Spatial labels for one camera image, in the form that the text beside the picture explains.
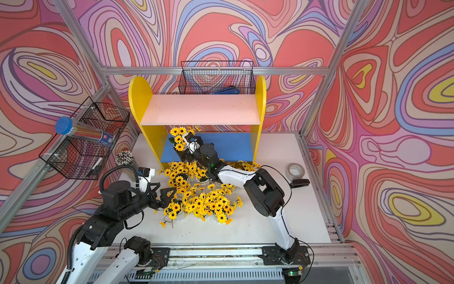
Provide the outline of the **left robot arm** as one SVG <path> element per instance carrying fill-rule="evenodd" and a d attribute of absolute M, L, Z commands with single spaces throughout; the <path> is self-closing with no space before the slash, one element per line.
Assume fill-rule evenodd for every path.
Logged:
<path fill-rule="evenodd" d="M 149 180 L 153 170 L 129 164 L 107 171 L 99 181 L 103 203 L 70 238 L 66 268 L 59 284 L 86 284 L 117 235 L 130 230 L 127 221 L 146 208 L 165 209 L 176 196 L 176 188 L 162 188 Z M 169 248 L 153 248 L 149 240 L 133 236 L 126 241 L 114 262 L 95 280 L 118 284 L 134 267 L 160 270 L 169 262 Z"/>

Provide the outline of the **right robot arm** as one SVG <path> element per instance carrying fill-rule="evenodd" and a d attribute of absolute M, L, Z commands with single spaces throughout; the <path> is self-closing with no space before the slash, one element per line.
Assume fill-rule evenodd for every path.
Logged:
<path fill-rule="evenodd" d="M 284 191 L 263 168 L 255 172 L 235 169 L 221 161 L 211 144 L 196 143 L 195 147 L 179 152 L 183 162 L 195 162 L 206 170 L 208 179 L 245 189 L 254 208 L 267 217 L 275 235 L 275 245 L 268 246 L 274 253 L 263 253 L 261 258 L 268 264 L 278 261 L 292 264 L 300 248 L 299 240 L 292 236 L 286 224 Z"/>

